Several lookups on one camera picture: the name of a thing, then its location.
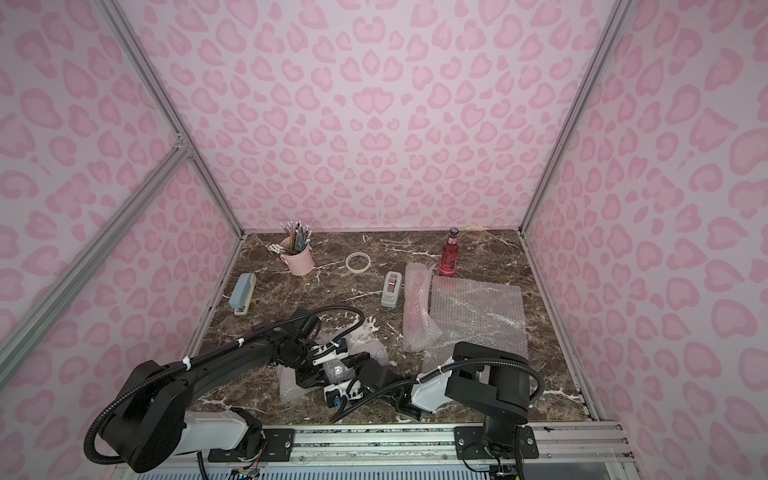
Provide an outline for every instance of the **cable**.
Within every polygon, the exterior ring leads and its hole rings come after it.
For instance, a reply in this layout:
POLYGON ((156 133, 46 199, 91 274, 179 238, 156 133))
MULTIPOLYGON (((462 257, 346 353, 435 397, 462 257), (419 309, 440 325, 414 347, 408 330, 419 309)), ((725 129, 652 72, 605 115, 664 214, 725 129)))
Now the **cable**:
POLYGON ((522 427, 515 425, 515 430, 512 433, 512 448, 515 452, 515 472, 518 474, 518 480, 525 480, 523 475, 523 452, 520 449, 520 434, 522 433, 522 427))
POLYGON ((197 467, 200 469, 200 477, 202 477, 203 480, 210 480, 208 478, 208 474, 205 472, 205 465, 203 465, 203 453, 198 452, 197 453, 197 467))
POLYGON ((331 423, 336 423, 336 421, 338 420, 338 419, 335 420, 336 416, 340 415, 344 411, 344 407, 346 407, 346 404, 348 402, 349 402, 348 397, 343 396, 341 398, 341 402, 339 403, 339 409, 336 410, 336 413, 334 413, 333 416, 331 417, 331 423))
POLYGON ((145 379, 143 382, 139 383, 132 389, 129 389, 126 393, 118 396, 115 400, 112 400, 112 402, 107 405, 104 410, 101 411, 96 416, 96 419, 94 419, 93 423, 91 423, 91 426, 88 427, 88 430, 85 433, 85 438, 83 440, 83 453, 85 454, 85 458, 90 460, 93 463, 96 463, 98 465, 116 465, 118 463, 123 463, 124 460, 119 455, 102 455, 101 453, 96 451, 96 435, 98 434, 99 430, 101 430, 101 427, 106 423, 106 421, 111 418, 112 412, 124 403, 129 398, 136 395, 141 390, 144 390, 148 387, 151 387, 165 379, 170 378, 171 376, 177 375, 178 373, 186 372, 187 370, 191 369, 194 366, 202 365, 206 362, 209 362, 213 359, 216 359, 222 355, 225 355, 229 352, 234 351, 235 349, 240 348, 242 345, 245 345, 246 343, 253 342, 254 340, 260 338, 265 332, 276 329, 279 326, 286 325, 287 323, 291 323, 294 320, 298 319, 304 319, 308 316, 316 315, 318 313, 326 312, 329 310, 347 310, 352 313, 355 313, 358 317, 358 321, 354 323, 351 327, 345 329, 342 331, 339 335, 333 337, 334 341, 337 341, 340 338, 343 338, 348 333, 354 331, 355 329, 359 328, 366 320, 366 315, 361 310, 353 307, 353 306, 347 306, 347 305, 327 305, 327 306, 321 306, 319 309, 314 310, 309 313, 304 313, 303 315, 295 316, 289 319, 280 320, 279 322, 275 322, 269 326, 263 326, 259 329, 256 329, 251 333, 249 336, 245 337, 243 339, 243 342, 231 342, 226 345, 222 345, 216 349, 213 349, 207 353, 204 353, 202 355, 195 356, 191 359, 189 359, 189 368, 187 368, 187 365, 185 365, 182 362, 176 362, 175 364, 171 364, 170 366, 166 366, 164 370, 161 370, 158 373, 155 373, 151 377, 145 379))
POLYGON ((268 442, 267 440, 264 440, 264 445, 262 445, 262 446, 261 446, 261 450, 259 450, 259 455, 256 457, 256 459, 255 459, 255 460, 253 460, 253 461, 250 463, 250 465, 248 465, 247 467, 245 467, 245 468, 241 468, 241 469, 239 470, 239 473, 245 473, 246 471, 250 471, 250 470, 253 470, 253 469, 255 469, 255 468, 258 468, 258 466, 259 466, 259 461, 261 460, 261 455, 263 455, 263 454, 264 454, 264 450, 266 450, 266 446, 267 446, 268 444, 269 444, 269 442, 268 442))
POLYGON ((469 468, 469 469, 470 469, 470 470, 472 470, 474 473, 488 473, 488 470, 475 470, 474 468, 470 467, 470 466, 469 466, 469 464, 467 463, 467 461, 466 461, 466 460, 464 460, 463 458, 462 458, 462 462, 464 462, 464 466, 465 466, 466 468, 469 468))
POLYGON ((496 472, 498 473, 498 475, 503 477, 504 476, 504 472, 502 472, 502 459, 501 459, 501 457, 497 457, 496 455, 493 455, 492 453, 490 453, 490 451, 488 450, 487 447, 485 448, 485 453, 489 454, 491 457, 493 457, 496 460, 496 472))
POLYGON ((323 329, 323 324, 321 322, 318 322, 317 325, 315 325, 314 332, 312 332, 312 335, 306 338, 306 341, 314 342, 317 336, 320 334, 321 329, 323 329))
POLYGON ((531 368, 529 365, 516 362, 510 359, 467 359, 467 360, 462 360, 460 362, 451 363, 450 365, 442 366, 440 367, 440 369, 434 369, 430 373, 427 373, 421 379, 418 379, 418 380, 404 379, 404 380, 398 380, 397 382, 390 383, 389 385, 381 388, 378 392, 358 400, 357 402, 355 402, 354 405, 349 407, 346 411, 337 412, 333 416, 335 420, 332 420, 332 422, 334 423, 338 422, 339 420, 343 419, 350 413, 364 406, 366 403, 369 403, 374 399, 377 399, 380 396, 383 396, 386 393, 391 392, 394 389, 398 389, 401 386, 415 385, 416 383, 426 383, 429 380, 435 378, 438 375, 441 375, 444 372, 461 369, 465 366, 471 366, 471 365, 507 366, 513 369, 520 370, 523 373, 529 374, 529 376, 533 377, 533 379, 536 380, 536 390, 531 394, 529 403, 533 403, 534 401, 536 401, 536 399, 538 399, 538 397, 540 397, 541 394, 544 392, 544 378, 541 376, 539 372, 531 368))

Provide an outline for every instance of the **bubble wrap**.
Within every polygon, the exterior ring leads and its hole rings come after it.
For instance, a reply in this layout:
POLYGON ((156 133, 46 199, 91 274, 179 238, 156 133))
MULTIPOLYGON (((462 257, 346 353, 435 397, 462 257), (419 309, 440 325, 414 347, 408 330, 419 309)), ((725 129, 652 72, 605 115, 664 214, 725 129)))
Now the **bubble wrap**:
POLYGON ((429 285, 434 268, 434 265, 428 268, 417 262, 406 265, 406 302, 402 318, 402 349, 405 352, 421 352, 442 334, 429 316, 429 285))
POLYGON ((429 315, 442 334, 425 349, 423 372, 443 364, 461 341, 528 358, 519 286, 434 276, 430 306, 429 315))
POLYGON ((277 378, 280 379, 280 403, 288 403, 320 388, 319 386, 311 389, 301 388, 296 384, 296 370, 282 365, 277 366, 277 378))
MULTIPOLYGON (((386 347, 377 338, 370 339, 366 342, 355 342, 349 340, 349 356, 353 356, 360 352, 368 352, 371 354, 371 358, 379 362, 383 366, 389 366, 389 355, 386 352, 386 347)), ((341 360, 331 360, 323 364, 323 369, 328 375, 328 380, 331 383, 345 382, 351 380, 355 376, 355 369, 348 369, 341 363, 341 360)))

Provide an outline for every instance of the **pink liquid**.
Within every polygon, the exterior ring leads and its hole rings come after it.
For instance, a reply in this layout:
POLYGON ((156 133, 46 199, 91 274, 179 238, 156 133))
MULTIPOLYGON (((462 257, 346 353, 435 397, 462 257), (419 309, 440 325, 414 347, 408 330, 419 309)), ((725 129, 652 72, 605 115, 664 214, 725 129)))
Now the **pink liquid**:
POLYGON ((453 276, 453 273, 456 271, 456 259, 458 259, 458 238, 450 237, 442 248, 440 275, 453 276))

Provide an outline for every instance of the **black mounting plate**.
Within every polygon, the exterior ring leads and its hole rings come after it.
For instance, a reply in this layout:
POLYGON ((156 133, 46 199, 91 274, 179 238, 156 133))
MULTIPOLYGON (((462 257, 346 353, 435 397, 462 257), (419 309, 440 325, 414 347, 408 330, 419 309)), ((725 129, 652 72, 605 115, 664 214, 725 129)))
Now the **black mounting plate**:
MULTIPOLYGON (((260 462, 288 462, 293 450, 293 429, 264 429, 262 432, 267 444, 260 462)), ((208 461, 227 463, 238 462, 239 459, 234 450, 215 449, 208 453, 208 461)))
MULTIPOLYGON (((459 460, 487 460, 491 457, 480 444, 482 427, 455 427, 453 429, 456 456, 459 460)), ((520 431, 520 451, 523 458, 538 458, 536 438, 531 427, 522 427, 520 431)))
POLYGON ((267 444, 260 461, 288 462, 293 450, 293 429, 264 429, 263 432, 267 444))

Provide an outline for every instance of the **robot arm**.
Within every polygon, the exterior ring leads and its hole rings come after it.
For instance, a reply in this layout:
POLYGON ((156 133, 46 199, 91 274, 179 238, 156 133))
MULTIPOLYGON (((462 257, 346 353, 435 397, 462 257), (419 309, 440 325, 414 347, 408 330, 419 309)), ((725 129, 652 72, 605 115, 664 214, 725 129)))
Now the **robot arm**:
POLYGON ((458 343, 454 360, 441 370, 419 379, 404 379, 389 367, 381 366, 368 353, 349 357, 343 335, 361 325, 362 312, 348 306, 328 306, 307 312, 299 309, 293 317, 263 327, 238 345, 190 361, 160 366, 149 360, 137 366, 118 397, 94 421, 84 441, 84 452, 102 465, 126 462, 138 473, 148 472, 172 455, 200 450, 225 458, 254 458, 263 445, 261 423, 242 409, 222 413, 186 412, 191 404, 209 392, 252 368, 278 362, 295 369, 296 384, 303 388, 324 386, 329 407, 341 406, 336 422, 356 408, 380 399, 403 415, 416 420, 424 411, 434 411, 456 400, 487 415, 488 443, 508 443, 510 425, 528 421, 528 405, 544 384, 528 361, 500 350, 471 343, 458 343), (320 311, 351 310, 358 322, 325 346, 310 336, 319 328, 320 311), (329 385, 322 363, 341 359, 354 368, 354 379, 329 385), (487 383, 479 373, 490 365, 487 383), (529 397, 528 376, 537 379, 536 393, 529 397), (96 452, 99 434, 118 457, 96 452))

